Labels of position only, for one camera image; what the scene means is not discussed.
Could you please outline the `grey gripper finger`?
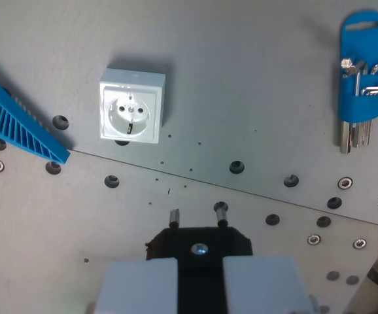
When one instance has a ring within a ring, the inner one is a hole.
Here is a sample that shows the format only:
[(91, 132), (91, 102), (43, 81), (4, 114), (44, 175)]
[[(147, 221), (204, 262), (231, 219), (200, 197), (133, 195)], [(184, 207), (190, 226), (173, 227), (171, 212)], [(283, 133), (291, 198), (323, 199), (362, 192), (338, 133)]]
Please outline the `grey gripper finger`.
[(310, 313), (311, 299), (288, 256), (223, 258), (228, 313)]
[(96, 313), (177, 313), (175, 258), (115, 262), (108, 266)]

